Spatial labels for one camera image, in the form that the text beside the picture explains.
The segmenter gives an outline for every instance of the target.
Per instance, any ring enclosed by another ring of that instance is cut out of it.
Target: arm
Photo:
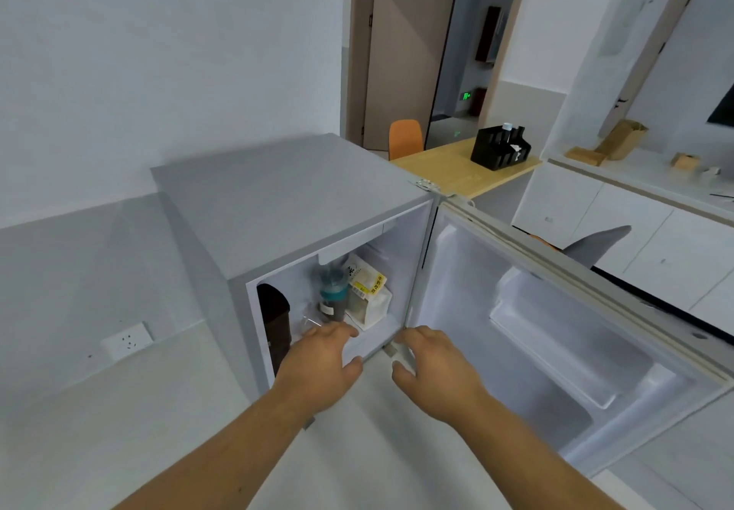
[[[359,357],[341,366],[344,344],[357,334],[344,323],[309,330],[291,347],[267,394],[116,510],[245,508],[306,421],[334,405],[361,375]]]
[[[397,341],[416,356],[417,372],[395,362],[395,383],[461,435],[514,510],[622,510],[495,400],[442,331],[419,326]]]

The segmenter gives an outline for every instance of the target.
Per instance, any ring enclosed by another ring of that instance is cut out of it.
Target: power socket
[[[123,357],[134,354],[152,343],[153,339],[144,323],[131,326],[101,342],[102,347],[112,357],[112,361],[120,361]]]

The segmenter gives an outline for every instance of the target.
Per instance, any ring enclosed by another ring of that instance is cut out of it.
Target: black organizer box
[[[530,145],[523,139],[525,127],[503,129],[501,125],[485,127],[476,134],[471,161],[489,170],[500,170],[525,162]]]

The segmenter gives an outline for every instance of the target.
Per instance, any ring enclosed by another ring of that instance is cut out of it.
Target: mini fridge
[[[734,386],[711,356],[722,349],[716,338],[336,135],[153,176],[208,324],[251,401],[274,380],[258,284],[286,296],[294,325],[318,296],[318,266],[350,252],[387,276],[393,299],[347,343],[345,362],[405,327],[442,329],[489,392],[587,475]]]

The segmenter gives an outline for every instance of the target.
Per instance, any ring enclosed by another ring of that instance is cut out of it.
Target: wooden table
[[[457,141],[436,149],[391,161],[411,174],[434,182],[442,193],[458,193],[473,199],[540,166],[536,156],[501,170],[487,170],[470,160],[476,138]]]

